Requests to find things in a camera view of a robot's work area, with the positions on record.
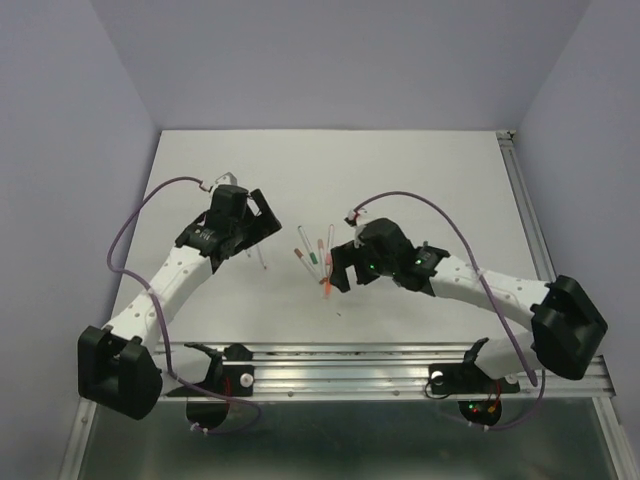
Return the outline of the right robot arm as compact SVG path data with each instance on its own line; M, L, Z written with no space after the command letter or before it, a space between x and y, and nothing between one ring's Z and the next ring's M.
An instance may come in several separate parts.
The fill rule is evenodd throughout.
M448 251L423 243L415 246L387 218L357 228L353 240L331 251L329 282L350 289L347 275L368 285L381 277L397 286L434 298L460 301L498 314L506 338L478 340L460 366L463 384L482 390L495 379L547 369L567 380L584 377L608 331L608 324L581 284L560 275L551 282L511 277L474 267Z

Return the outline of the brown capped white marker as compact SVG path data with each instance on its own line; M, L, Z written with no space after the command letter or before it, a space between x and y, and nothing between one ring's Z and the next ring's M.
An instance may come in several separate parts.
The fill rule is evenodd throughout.
M302 263L304 268L309 272L316 283L320 283L322 281L321 276L318 274L314 266L310 263L310 261L304 256L302 251L299 248L294 249L294 253L297 256L298 260Z

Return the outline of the orange tip tan marker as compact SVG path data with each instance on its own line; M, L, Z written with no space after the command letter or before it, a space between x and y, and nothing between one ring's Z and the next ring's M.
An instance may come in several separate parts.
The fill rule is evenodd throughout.
M332 285L330 283L330 278L325 276L323 278L323 298L328 299L331 294Z

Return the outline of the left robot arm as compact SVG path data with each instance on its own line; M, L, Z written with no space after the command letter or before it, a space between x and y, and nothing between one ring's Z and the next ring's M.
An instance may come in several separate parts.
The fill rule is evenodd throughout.
M208 210L177 236L151 280L113 267L137 281L141 292L102 327L87 327L77 343L78 393L129 418L148 415L158 399L181 387L233 402L223 374L223 353L190 343L168 345L168 325L222 263L270 237L282 225L259 189L231 184L207 188ZM165 343L164 359L153 351Z

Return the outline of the green capped marker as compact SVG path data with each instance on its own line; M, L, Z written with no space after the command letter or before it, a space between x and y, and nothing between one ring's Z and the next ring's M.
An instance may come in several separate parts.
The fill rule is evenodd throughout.
M304 244L306 252L309 255L311 263L313 265L318 265L319 262L318 262L317 256L315 254L315 251L312 248L311 242L310 242L310 240L309 240L309 238L308 238L308 236L306 234L306 231L304 230L304 227L302 225L299 225L297 227L297 231L298 231L299 236L300 236L300 238L301 238L301 240L302 240L302 242Z

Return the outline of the beige capped white marker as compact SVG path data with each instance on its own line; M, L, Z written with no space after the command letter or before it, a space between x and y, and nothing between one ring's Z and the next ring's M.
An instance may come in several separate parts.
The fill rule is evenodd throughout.
M321 273L322 278L326 279L327 270L326 270L325 247L324 247L323 239L321 239L321 238L318 239L317 248L318 248L318 260L319 260L319 265L320 265L320 273Z

